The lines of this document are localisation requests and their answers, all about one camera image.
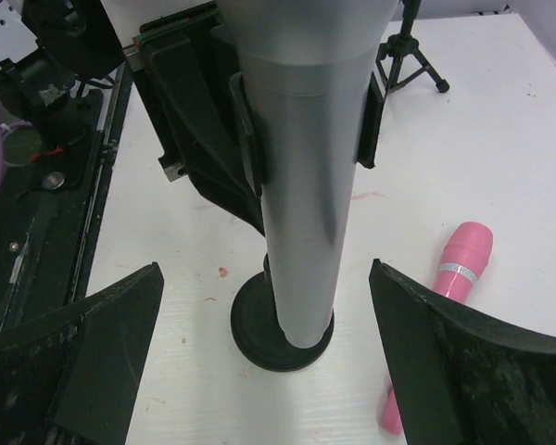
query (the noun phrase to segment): pink cylinder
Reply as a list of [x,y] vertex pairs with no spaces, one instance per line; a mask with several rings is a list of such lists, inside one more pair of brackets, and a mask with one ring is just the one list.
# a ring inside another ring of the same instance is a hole
[[[479,222],[464,222],[453,233],[443,250],[433,290],[461,304],[488,266],[492,252],[492,232]],[[403,431],[393,388],[381,416],[381,426],[391,434]]]

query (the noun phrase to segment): black plastic bracket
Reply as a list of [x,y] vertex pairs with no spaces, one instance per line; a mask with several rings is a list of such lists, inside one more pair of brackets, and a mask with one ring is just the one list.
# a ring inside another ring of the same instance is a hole
[[[160,104],[158,128],[169,130],[158,130],[170,154],[166,162],[180,166],[204,198],[263,234],[259,197],[241,159],[229,78],[221,78],[214,51],[211,30],[218,19],[216,9],[206,6],[143,27],[148,31],[136,38],[136,49],[144,69],[134,70],[134,79],[145,103]],[[236,60],[236,52],[226,56]]]
[[125,443],[158,315],[153,263],[0,332],[0,444]]
[[381,119],[385,107],[385,97],[381,94],[379,82],[374,73],[371,74],[367,102],[364,107],[362,129],[360,131],[359,152],[356,161],[365,169],[374,168],[377,142],[381,131]]
[[245,86],[243,85],[243,74],[241,71],[231,77],[229,87],[231,90],[231,97],[233,98],[234,118],[237,127],[237,136],[239,138],[239,146],[241,147],[245,177],[256,197],[261,197],[261,182],[263,177],[263,163],[261,161],[262,151],[253,126],[253,121],[251,120],[251,110],[246,101]]
[[379,260],[369,280],[409,445],[556,444],[556,337],[447,299]]

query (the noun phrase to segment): silver band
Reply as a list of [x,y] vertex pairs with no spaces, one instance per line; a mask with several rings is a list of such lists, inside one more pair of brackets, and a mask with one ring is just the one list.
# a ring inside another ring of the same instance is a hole
[[467,267],[458,264],[457,262],[444,262],[440,266],[438,266],[438,271],[458,273],[459,275],[464,276],[465,278],[470,280],[472,286],[475,285],[476,281],[478,281],[478,277],[475,273],[473,273]]

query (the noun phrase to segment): white table surface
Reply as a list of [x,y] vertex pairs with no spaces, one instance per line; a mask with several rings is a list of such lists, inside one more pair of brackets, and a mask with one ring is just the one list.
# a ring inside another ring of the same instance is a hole
[[422,76],[388,99],[378,166],[357,169],[334,337],[288,375],[250,364],[229,326],[263,238],[187,179],[167,182],[133,93],[89,289],[151,261],[165,276],[128,444],[405,443],[377,425],[388,378],[369,271],[380,258],[430,284],[464,221],[495,234],[469,304],[556,336],[556,66],[517,15],[419,21],[414,34],[451,89]]

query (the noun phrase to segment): black round base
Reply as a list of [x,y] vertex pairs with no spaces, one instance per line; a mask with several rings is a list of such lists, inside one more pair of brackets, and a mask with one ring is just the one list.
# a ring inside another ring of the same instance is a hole
[[237,293],[231,309],[231,329],[237,347],[260,368],[296,371],[323,354],[334,333],[334,316],[317,345],[307,350],[295,348],[278,325],[272,288],[266,283],[264,273],[259,273]]

